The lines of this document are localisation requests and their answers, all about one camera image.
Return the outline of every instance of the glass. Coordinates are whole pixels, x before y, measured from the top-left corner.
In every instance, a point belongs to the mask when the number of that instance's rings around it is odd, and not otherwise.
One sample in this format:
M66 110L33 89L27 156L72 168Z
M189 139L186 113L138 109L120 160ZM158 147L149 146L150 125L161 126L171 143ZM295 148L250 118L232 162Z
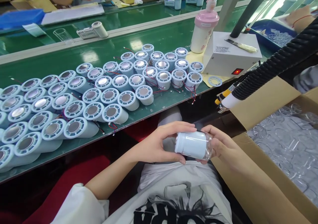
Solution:
M67 45L74 43L70 34L63 28L54 30L53 34L57 36L62 42L65 42L65 44Z

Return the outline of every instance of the hand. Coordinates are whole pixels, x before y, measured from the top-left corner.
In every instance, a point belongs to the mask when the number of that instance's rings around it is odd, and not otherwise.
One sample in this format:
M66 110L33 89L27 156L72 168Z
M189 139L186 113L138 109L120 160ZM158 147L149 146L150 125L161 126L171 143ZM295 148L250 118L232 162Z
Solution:
M132 147L130 157L134 162L180 162L186 164L185 158L174 152L163 150L162 141L167 137L173 137L179 132L196 132L194 124L183 121L174 121L169 124L159 126L147 138Z

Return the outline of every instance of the white control box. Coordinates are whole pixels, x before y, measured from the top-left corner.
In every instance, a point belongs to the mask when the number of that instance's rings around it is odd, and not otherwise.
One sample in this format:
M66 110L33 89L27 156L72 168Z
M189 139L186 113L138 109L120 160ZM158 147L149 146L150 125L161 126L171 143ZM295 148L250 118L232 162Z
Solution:
M228 32L213 32L203 55L203 74L237 78L250 69L262 58L255 34L240 34L231 38ZM246 44L257 48L255 53L249 53L227 41Z

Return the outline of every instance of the person's arm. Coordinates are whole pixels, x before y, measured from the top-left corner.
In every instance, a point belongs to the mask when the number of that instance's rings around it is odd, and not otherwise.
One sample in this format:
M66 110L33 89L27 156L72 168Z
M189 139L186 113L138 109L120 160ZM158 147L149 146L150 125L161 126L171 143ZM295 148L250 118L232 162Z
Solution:
M253 188L247 195L258 201L269 223L310 224L267 174L227 134L212 125L204 127L202 131L219 140L212 143L212 156L219 157L233 172L250 181Z

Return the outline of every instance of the blue container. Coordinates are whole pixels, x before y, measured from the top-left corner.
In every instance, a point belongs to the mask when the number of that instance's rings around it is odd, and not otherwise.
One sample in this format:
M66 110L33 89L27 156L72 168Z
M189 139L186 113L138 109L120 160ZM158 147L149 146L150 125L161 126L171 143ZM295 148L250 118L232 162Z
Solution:
M21 10L4 13L0 16L0 29L21 27L31 23L41 24L43 9Z

